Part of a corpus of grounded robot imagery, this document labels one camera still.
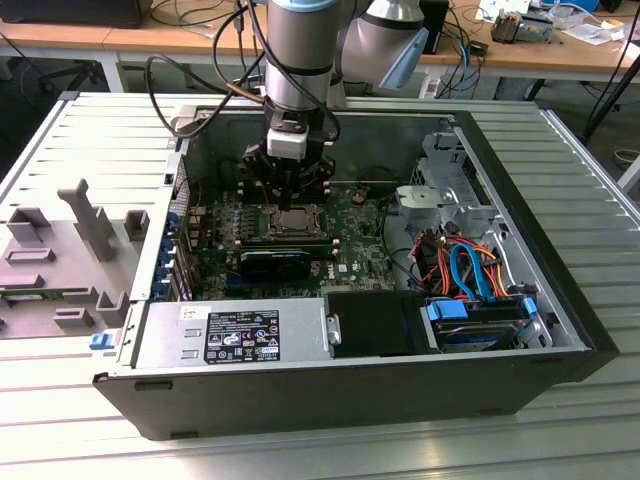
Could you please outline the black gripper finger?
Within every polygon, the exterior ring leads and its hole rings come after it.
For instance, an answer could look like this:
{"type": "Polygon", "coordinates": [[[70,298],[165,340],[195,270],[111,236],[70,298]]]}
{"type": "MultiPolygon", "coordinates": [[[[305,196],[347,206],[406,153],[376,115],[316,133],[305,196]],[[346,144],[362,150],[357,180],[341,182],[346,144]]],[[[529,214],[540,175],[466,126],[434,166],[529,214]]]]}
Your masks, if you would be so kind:
{"type": "Polygon", "coordinates": [[[254,144],[246,148],[243,163],[261,186],[269,191],[268,196],[277,198],[279,209],[288,210],[289,190],[285,162],[269,155],[264,144],[254,144]]]}
{"type": "Polygon", "coordinates": [[[326,156],[286,160],[286,208],[301,194],[318,189],[335,173],[335,161],[326,156]]]}

